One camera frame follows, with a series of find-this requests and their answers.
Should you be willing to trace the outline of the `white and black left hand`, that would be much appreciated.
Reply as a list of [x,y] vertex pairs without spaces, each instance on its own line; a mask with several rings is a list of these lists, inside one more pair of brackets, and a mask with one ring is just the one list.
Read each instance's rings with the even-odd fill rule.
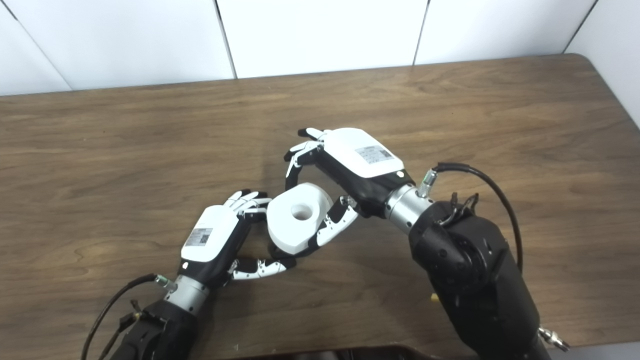
[[239,256],[252,226],[266,221],[271,201],[266,192],[242,189],[224,203],[206,207],[181,248],[178,276],[213,290],[231,281],[258,280],[294,269],[293,258]]

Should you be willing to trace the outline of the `white and black right hand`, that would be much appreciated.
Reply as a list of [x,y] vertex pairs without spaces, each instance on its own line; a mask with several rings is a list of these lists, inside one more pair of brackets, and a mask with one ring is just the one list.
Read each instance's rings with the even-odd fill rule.
[[295,145],[285,154],[288,162],[285,189],[298,184],[305,166],[316,166],[331,178],[344,194],[327,211],[301,250],[287,250],[274,244],[271,255],[277,259],[311,255],[352,225],[358,217],[377,217],[409,234],[430,202],[416,196],[416,183],[403,161],[362,129],[340,128],[298,131],[308,141]]

